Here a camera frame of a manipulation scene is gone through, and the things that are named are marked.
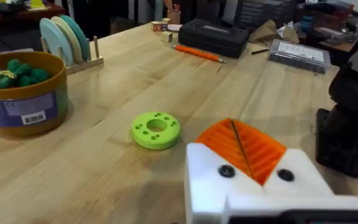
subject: black screw head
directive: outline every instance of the black screw head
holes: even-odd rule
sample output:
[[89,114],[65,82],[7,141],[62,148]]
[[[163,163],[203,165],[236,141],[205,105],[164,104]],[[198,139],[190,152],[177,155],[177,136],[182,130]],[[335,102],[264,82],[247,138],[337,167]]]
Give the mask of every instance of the black screw head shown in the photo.
[[226,178],[234,177],[236,174],[236,172],[234,172],[234,168],[230,165],[222,165],[219,167],[218,171],[222,177]]
[[288,182],[292,182],[295,179],[295,176],[293,175],[293,173],[286,169],[280,169],[279,171],[277,171],[277,175],[282,180],[285,180]]

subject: plate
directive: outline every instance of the plate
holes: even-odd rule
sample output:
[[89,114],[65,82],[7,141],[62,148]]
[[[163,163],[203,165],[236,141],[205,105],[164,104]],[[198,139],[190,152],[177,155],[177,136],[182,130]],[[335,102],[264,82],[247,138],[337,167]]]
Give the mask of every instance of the plate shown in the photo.
[[63,58],[66,65],[73,65],[73,52],[65,35],[54,22],[43,18],[40,21],[41,36],[47,41],[49,52],[59,57],[58,46],[62,46]]
[[80,43],[70,26],[63,19],[57,16],[53,16],[50,20],[54,22],[65,34],[66,39],[73,50],[75,63],[83,62]]
[[84,60],[91,59],[90,46],[88,44],[88,41],[86,40],[84,32],[82,32],[79,25],[69,16],[60,16],[60,18],[62,18],[71,27],[71,29],[74,31],[74,34],[77,36],[77,39],[81,45],[82,58]]

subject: black case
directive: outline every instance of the black case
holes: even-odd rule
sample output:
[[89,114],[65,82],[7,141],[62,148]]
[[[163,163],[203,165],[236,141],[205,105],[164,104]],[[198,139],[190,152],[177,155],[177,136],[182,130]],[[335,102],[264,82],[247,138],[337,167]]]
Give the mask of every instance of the black case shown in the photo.
[[179,30],[179,43],[209,52],[239,58],[245,49],[249,33],[246,30],[216,26],[195,19]]

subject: green 3d printed disc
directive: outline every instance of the green 3d printed disc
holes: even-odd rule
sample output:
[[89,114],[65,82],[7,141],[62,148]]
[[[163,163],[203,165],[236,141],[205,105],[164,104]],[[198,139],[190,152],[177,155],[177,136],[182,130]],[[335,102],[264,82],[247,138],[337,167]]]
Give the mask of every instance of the green 3d printed disc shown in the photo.
[[180,124],[167,113],[151,112],[136,117],[131,130],[137,144],[147,149],[162,150],[176,144]]

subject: bowl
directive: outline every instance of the bowl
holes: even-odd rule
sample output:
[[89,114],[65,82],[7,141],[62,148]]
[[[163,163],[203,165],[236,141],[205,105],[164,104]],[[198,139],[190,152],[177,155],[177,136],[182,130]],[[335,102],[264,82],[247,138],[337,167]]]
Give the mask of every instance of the bowl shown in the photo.
[[51,78],[35,85],[0,89],[0,135],[32,136],[61,125],[68,110],[66,67],[62,59],[44,52],[0,54],[0,69],[18,59],[42,68]]

